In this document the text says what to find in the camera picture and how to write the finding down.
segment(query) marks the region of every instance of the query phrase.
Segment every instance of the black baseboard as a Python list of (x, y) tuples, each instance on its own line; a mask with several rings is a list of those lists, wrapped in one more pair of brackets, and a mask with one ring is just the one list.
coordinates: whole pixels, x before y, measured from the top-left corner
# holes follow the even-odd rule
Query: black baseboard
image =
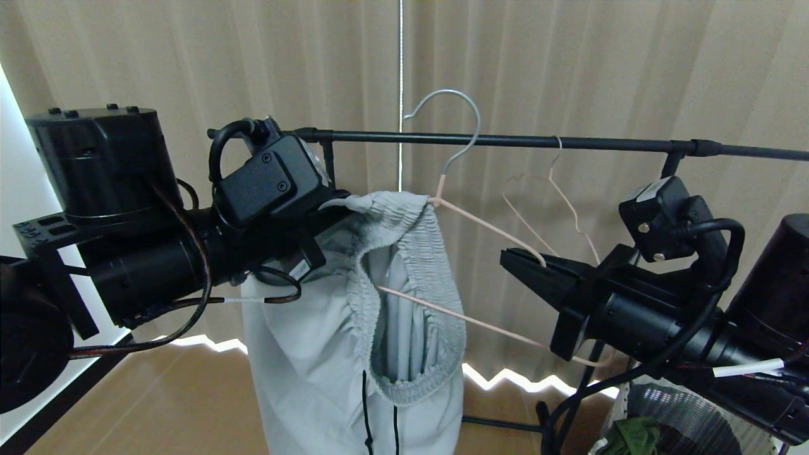
[[(131, 334), (120, 340), (118, 346), (133, 341)], [(0, 445), (0, 455), (22, 455), (28, 451), (76, 402), (94, 385), (107, 376), (126, 354), (105, 355), (71, 382), (44, 408), (37, 412), (5, 444)]]

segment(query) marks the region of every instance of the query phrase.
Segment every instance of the green cloth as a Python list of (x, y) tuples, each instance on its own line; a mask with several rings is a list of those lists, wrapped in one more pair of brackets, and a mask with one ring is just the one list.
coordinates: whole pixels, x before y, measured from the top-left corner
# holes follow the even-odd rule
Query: green cloth
[(650, 417), (616, 420), (599, 455), (659, 455), (660, 427)]

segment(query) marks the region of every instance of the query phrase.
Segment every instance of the curtain fold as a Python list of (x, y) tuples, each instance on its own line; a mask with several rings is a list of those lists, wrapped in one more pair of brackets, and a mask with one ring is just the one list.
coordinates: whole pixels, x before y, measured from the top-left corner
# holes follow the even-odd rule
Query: curtain fold
[[(398, 127), (398, 7), (389, 2), (26, 1), (0, 3), (0, 17), (0, 62), (24, 115), (112, 102), (157, 109), (175, 174), (203, 206), (208, 128), (268, 114), (285, 130)], [(226, 147), (224, 173), (248, 157), (239, 142)], [(341, 188), (396, 189), (395, 144), (340, 143), (335, 153)], [(210, 305), (192, 334), (240, 337), (239, 307)], [(170, 333), (190, 311), (136, 336)]]
[[(805, 2), (406, 2), (404, 111), (431, 91), (470, 95), (483, 134), (705, 138), (809, 147), (809, 6)], [(408, 131), (471, 133), (472, 110), (439, 97)], [(460, 147), (406, 146), (404, 188), (434, 193)], [(502, 200), (521, 172), (547, 176), (555, 150), (475, 147), (453, 164), (445, 198), (535, 245)], [(617, 204), (658, 178), (664, 156), (563, 150), (554, 180), (601, 257), (631, 238)], [(678, 175), (715, 216), (748, 230), (729, 302), (783, 215), (809, 210), (809, 164), (737, 157), (687, 158)], [(510, 200), (560, 255), (595, 264), (573, 216), (547, 181), (522, 179)], [(549, 342), (556, 312), (499, 265), (504, 240), (438, 209), (464, 308), (475, 318)], [(656, 271), (687, 261), (655, 264)], [(586, 355), (582, 349), (580, 355)], [(575, 383), (581, 367), (469, 326), (468, 361), (484, 376), (511, 368), (533, 380)]]

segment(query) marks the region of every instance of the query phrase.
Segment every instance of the wooden floor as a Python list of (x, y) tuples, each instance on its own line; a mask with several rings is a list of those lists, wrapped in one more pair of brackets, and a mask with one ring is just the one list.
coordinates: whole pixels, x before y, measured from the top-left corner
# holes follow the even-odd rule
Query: wooden floor
[[(524, 393), (508, 381), (484, 392), (467, 381), (464, 413), (536, 423), (539, 398), (555, 406), (564, 396)], [(587, 453), (611, 404), (600, 394), (585, 401), (566, 454)], [(536, 433), (464, 423), (455, 452), (533, 454), (539, 443)], [(154, 453), (267, 453), (246, 355), (166, 346), (125, 359), (27, 455)]]

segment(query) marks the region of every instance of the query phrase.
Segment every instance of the hanger hook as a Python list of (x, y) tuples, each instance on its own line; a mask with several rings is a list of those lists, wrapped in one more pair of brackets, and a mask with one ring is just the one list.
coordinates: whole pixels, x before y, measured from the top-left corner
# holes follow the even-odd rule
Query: hanger hook
[(436, 91), (430, 93), (429, 95), (425, 96), (424, 99), (421, 100), (421, 102), (418, 104), (418, 106), (416, 106), (416, 108), (413, 110), (413, 112), (405, 115), (404, 117), (402, 117), (402, 120), (410, 120), (411, 118), (415, 117), (416, 114), (418, 114), (418, 111), (421, 110), (421, 107), (424, 105), (424, 103), (426, 103), (428, 100), (430, 100), (430, 98), (432, 98), (433, 96), (441, 95), (443, 93), (451, 93), (452, 95), (460, 96), (461, 98), (463, 98), (464, 101), (467, 102), (467, 104), (472, 106), (472, 110), (475, 111), (475, 118), (477, 120), (477, 126), (475, 127), (475, 134), (472, 135), (472, 140), (469, 141), (469, 144), (467, 144), (466, 147), (461, 149), (461, 151), (459, 151), (458, 153), (451, 156), (450, 159), (447, 160), (447, 164), (444, 164), (444, 170), (441, 173), (446, 176), (446, 174), (450, 170), (450, 164), (452, 164), (453, 161), (460, 158), (461, 155), (463, 155), (470, 148), (472, 148), (472, 146), (475, 145), (475, 141), (477, 141), (477, 137), (481, 135), (481, 111), (478, 110), (477, 105), (475, 104), (474, 101), (472, 101), (472, 98), (469, 98), (469, 96), (467, 96), (462, 91), (457, 91), (457, 90), (455, 90), (453, 88), (442, 88), (440, 90), (436, 90)]

